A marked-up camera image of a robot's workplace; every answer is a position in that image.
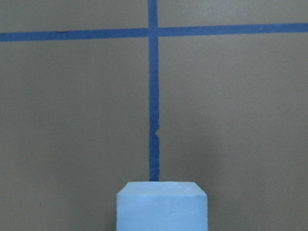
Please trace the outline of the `light blue foam block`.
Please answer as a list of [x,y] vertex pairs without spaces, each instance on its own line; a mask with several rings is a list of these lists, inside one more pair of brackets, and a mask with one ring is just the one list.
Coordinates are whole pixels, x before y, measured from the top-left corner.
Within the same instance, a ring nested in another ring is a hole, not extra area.
[[128,182],[116,198],[118,231],[206,231],[207,194],[195,182]]

